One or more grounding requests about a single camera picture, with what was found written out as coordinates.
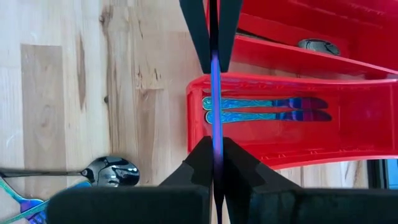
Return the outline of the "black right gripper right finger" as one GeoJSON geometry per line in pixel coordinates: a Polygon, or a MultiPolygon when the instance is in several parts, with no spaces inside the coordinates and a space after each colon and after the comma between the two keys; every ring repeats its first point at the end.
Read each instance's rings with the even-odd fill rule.
{"type": "Polygon", "coordinates": [[[398,190],[305,189],[223,139],[231,224],[398,224],[398,190]]]}

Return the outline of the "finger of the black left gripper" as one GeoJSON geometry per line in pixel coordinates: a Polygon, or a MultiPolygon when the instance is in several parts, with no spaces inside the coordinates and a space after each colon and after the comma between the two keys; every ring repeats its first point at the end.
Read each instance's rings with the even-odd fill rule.
{"type": "Polygon", "coordinates": [[[220,0],[218,53],[221,72],[227,72],[243,0],[220,0]]]}
{"type": "Polygon", "coordinates": [[[210,39],[202,0],[179,0],[202,72],[211,73],[210,39]]]}

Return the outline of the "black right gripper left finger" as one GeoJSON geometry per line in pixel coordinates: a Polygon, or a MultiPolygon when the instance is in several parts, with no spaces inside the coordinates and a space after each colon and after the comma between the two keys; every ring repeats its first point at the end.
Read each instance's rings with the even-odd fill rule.
{"type": "Polygon", "coordinates": [[[57,194],[47,224],[210,224],[213,144],[203,137],[156,187],[90,187],[57,194]]]}

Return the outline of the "iridescent table knife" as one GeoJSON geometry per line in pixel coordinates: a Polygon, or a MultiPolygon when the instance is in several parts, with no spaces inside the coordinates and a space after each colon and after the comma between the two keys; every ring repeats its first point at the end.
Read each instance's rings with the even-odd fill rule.
{"type": "Polygon", "coordinates": [[[214,198],[218,224],[222,224],[223,208],[223,128],[221,123],[221,79],[218,53],[218,5],[217,0],[209,0],[210,47],[211,47],[211,103],[212,103],[212,139],[214,158],[214,198]]]}
{"type": "Polygon", "coordinates": [[[237,123],[246,121],[331,121],[332,117],[321,110],[293,110],[278,113],[246,113],[236,111],[222,111],[222,123],[237,123]]]}
{"type": "Polygon", "coordinates": [[[327,109],[325,100],[315,97],[294,97],[272,100],[254,100],[239,98],[222,98],[219,102],[220,109],[231,110],[238,108],[291,108],[298,110],[327,109]]]}

